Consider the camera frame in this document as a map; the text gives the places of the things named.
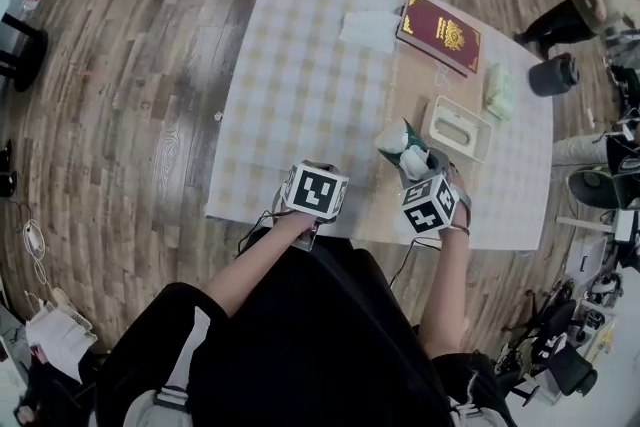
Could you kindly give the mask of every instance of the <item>white tissue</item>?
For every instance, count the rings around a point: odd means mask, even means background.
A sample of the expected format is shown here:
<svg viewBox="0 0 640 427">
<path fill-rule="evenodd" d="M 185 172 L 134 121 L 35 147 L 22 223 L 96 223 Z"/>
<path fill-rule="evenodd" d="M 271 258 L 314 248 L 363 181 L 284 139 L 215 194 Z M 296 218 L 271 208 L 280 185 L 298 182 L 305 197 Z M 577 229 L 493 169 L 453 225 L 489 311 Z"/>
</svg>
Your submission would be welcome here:
<svg viewBox="0 0 640 427">
<path fill-rule="evenodd" d="M 423 162 L 421 155 L 427 154 L 415 145 L 403 151 L 402 155 L 400 155 L 400 169 L 404 171 L 409 180 L 420 180 L 429 171 L 429 167 L 426 162 Z"/>
<path fill-rule="evenodd" d="M 378 137 L 375 138 L 373 144 L 376 148 L 387 153 L 402 153 L 407 144 L 409 144 L 409 134 L 407 134 L 407 125 L 403 119 L 395 121 L 383 130 Z"/>
<path fill-rule="evenodd" d="M 399 23 L 398 15 L 386 11 L 347 13 L 339 37 L 345 43 L 392 54 Z"/>
</svg>

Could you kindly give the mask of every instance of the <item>wrist strap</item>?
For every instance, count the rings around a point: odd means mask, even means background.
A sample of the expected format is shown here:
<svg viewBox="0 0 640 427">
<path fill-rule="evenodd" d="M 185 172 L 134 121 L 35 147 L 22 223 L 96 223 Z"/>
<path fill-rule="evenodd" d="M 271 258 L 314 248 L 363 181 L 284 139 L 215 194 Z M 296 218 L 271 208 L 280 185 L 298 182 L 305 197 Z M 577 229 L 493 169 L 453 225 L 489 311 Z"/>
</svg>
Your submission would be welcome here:
<svg viewBox="0 0 640 427">
<path fill-rule="evenodd" d="M 449 184 L 451 189 L 453 189 L 457 194 L 460 201 L 462 201 L 463 205 L 467 207 L 467 225 L 471 225 L 471 198 L 469 195 L 463 191 L 460 187 L 455 184 Z"/>
<path fill-rule="evenodd" d="M 469 232 L 469 228 L 467 228 L 466 226 L 462 226 L 460 224 L 452 224 L 451 226 L 449 226 L 449 228 L 456 231 L 463 231 L 464 233 L 467 234 L 467 237 L 471 236 L 471 233 Z"/>
</svg>

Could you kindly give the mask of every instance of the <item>hand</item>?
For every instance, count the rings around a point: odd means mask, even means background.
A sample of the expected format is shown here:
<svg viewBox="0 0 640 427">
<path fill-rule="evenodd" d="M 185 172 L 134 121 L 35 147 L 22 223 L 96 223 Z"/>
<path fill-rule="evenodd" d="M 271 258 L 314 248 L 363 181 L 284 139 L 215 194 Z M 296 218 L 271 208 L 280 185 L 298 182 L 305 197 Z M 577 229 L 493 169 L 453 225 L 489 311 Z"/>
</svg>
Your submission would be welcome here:
<svg viewBox="0 0 640 427">
<path fill-rule="evenodd" d="M 449 167 L 449 172 L 447 173 L 447 180 L 452 185 L 455 185 L 459 189 L 467 192 L 467 189 L 464 185 L 464 180 L 462 179 L 462 175 L 453 164 Z M 456 205 L 456 211 L 453 213 L 453 219 L 451 221 L 453 224 L 459 224 L 461 226 L 469 226 L 469 215 L 467 213 L 467 207 L 462 201 L 458 201 Z"/>
<path fill-rule="evenodd" d="M 278 217 L 275 228 L 286 231 L 289 235 L 297 238 L 316 222 L 316 216 L 305 214 L 304 212 L 291 212 L 290 214 Z"/>
<path fill-rule="evenodd" d="M 595 15 L 599 22 L 604 22 L 607 19 L 607 8 L 604 4 L 600 3 L 596 6 Z"/>
</svg>

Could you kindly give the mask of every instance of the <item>desk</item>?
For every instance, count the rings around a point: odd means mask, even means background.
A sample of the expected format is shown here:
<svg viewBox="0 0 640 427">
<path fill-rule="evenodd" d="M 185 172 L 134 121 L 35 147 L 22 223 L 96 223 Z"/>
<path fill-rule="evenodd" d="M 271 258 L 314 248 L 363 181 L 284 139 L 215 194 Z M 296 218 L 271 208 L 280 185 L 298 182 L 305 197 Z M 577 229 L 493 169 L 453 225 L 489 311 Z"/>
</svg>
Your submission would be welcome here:
<svg viewBox="0 0 640 427">
<path fill-rule="evenodd" d="M 502 126 L 486 118 L 494 127 L 489 155 L 479 168 L 469 168 L 471 247 L 536 249 L 553 129 L 551 99 L 533 95 L 526 81 L 539 60 L 487 25 L 433 1 L 481 31 L 483 68 L 501 63 L 518 83 L 514 118 Z M 338 39 L 347 12 L 393 11 L 404 2 L 257 0 L 224 111 L 207 216 L 255 223 L 271 207 L 290 166 L 309 159 L 334 164 L 350 178 L 337 222 L 322 226 L 321 234 L 403 244 L 415 237 L 398 222 L 398 173 L 373 140 L 402 117 L 420 131 L 415 123 L 441 86 L 434 84 L 437 66 L 424 55 L 423 64 L 403 66 L 411 61 L 405 50 L 388 55 Z M 449 75 L 453 80 L 454 72 Z M 482 77 L 461 80 L 455 87 L 465 89 L 458 99 L 479 112 L 482 86 Z M 447 88 L 440 94 L 449 96 Z"/>
<path fill-rule="evenodd" d="M 20 55 L 0 50 L 0 75 L 10 78 L 17 91 L 26 91 L 40 72 L 47 53 L 48 37 L 45 31 L 37 31 L 9 13 L 10 0 L 0 0 L 2 23 L 27 36 Z"/>
</svg>

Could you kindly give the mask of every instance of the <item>black and white cube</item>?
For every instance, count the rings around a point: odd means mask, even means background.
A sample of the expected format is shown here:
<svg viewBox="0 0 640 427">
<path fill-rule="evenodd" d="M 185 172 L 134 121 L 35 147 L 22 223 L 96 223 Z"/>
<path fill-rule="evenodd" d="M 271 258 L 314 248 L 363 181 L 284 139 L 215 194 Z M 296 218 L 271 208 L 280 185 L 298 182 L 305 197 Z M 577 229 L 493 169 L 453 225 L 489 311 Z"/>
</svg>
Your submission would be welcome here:
<svg viewBox="0 0 640 427">
<path fill-rule="evenodd" d="M 293 210 L 333 219 L 340 213 L 348 183 L 346 176 L 298 164 L 289 171 L 282 201 Z"/>
<path fill-rule="evenodd" d="M 402 212 L 422 235 L 450 226 L 457 202 L 458 195 L 439 174 L 404 190 Z"/>
</svg>

